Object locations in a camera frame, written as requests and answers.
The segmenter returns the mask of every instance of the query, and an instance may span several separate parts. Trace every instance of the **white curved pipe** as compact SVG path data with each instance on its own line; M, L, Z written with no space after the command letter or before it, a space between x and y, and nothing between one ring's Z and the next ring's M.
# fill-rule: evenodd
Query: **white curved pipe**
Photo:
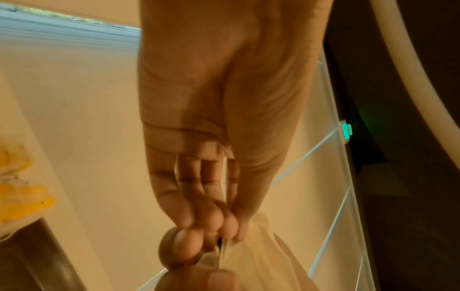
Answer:
M446 153L460 169L460 128L423 69L396 0L370 0L399 76L413 103Z

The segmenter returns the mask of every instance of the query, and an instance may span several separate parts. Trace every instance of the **yellow object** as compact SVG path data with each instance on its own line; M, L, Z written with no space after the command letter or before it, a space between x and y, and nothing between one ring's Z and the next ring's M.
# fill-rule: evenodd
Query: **yellow object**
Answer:
M0 138L0 175L17 173L31 164L32 160L23 145Z
M56 199L45 186L0 184L0 222L7 222L50 208Z

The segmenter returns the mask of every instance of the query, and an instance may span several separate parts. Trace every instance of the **dark surface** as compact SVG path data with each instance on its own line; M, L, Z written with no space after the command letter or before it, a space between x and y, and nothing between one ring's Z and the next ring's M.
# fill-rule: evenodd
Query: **dark surface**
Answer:
M85 291L80 278L37 221L0 243L1 291Z
M398 3L420 60L458 124L460 2ZM357 192L381 289L460 290L460 172L412 103L369 0L335 0L325 51L340 117L353 125L349 152L357 174L388 163L407 191Z

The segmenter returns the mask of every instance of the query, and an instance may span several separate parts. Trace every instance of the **hand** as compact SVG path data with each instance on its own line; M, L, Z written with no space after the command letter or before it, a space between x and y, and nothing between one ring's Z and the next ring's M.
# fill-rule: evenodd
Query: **hand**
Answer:
M332 0L140 4L139 103L159 205L180 228L242 239L286 157ZM235 159L231 211L224 157Z
M169 230L160 243L160 260L169 271L155 291L239 291L234 273L195 265L214 244L214 238L198 228Z

